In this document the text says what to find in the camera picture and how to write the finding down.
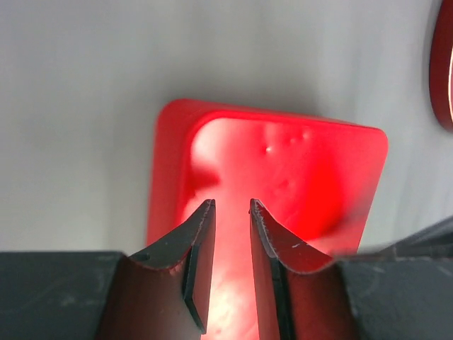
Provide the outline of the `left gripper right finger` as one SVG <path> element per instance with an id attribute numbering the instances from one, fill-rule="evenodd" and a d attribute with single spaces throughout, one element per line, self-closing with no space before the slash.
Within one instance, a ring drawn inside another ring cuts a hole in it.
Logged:
<path id="1" fill-rule="evenodd" d="M 249 212 L 261 339 L 452 338 L 452 258 L 337 259 Z"/>

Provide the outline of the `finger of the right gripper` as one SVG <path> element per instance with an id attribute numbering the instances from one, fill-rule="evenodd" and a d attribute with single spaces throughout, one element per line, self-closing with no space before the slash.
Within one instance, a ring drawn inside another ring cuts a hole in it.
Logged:
<path id="1" fill-rule="evenodd" d="M 360 253 L 337 254 L 337 259 L 452 258 L 452 216 L 386 246 Z"/>

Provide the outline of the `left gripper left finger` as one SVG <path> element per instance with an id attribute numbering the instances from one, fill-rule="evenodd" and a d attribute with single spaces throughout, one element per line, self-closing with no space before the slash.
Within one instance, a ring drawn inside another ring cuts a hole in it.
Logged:
<path id="1" fill-rule="evenodd" d="M 216 207 L 127 256 L 1 254 L 2 339 L 199 339 L 207 331 Z"/>

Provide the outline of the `red square box lid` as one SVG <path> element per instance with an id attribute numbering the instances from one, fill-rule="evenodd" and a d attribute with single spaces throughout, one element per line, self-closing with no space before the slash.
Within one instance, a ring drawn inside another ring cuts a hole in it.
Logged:
<path id="1" fill-rule="evenodd" d="M 251 199 L 321 251 L 356 251 L 388 149 L 378 128 L 312 115 L 194 99 L 161 110 L 147 241 L 215 200 L 207 339 L 258 338 Z"/>

